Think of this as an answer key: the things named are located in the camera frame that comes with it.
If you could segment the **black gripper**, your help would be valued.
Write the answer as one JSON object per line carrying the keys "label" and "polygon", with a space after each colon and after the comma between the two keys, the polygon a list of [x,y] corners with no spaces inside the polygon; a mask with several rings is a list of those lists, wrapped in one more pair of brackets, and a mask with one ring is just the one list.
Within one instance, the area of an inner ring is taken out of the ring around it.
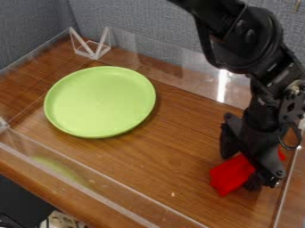
{"label": "black gripper", "polygon": [[219,150],[223,159],[240,152],[255,172],[247,177],[243,187],[259,191],[263,186],[274,188],[286,176],[278,156],[275,132],[256,131],[246,121],[227,112],[220,125]]}

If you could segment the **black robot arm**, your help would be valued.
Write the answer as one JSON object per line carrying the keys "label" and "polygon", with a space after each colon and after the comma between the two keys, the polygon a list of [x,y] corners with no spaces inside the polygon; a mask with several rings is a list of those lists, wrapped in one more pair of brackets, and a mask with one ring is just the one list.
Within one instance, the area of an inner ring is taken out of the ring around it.
{"label": "black robot arm", "polygon": [[278,148],[296,149],[283,138],[302,139],[305,67],[283,41],[283,29],[271,11],[242,0],[168,0],[195,21],[207,62],[250,78],[251,100],[240,117],[223,115],[220,156],[242,153],[254,167],[243,187],[275,187],[286,177]]}

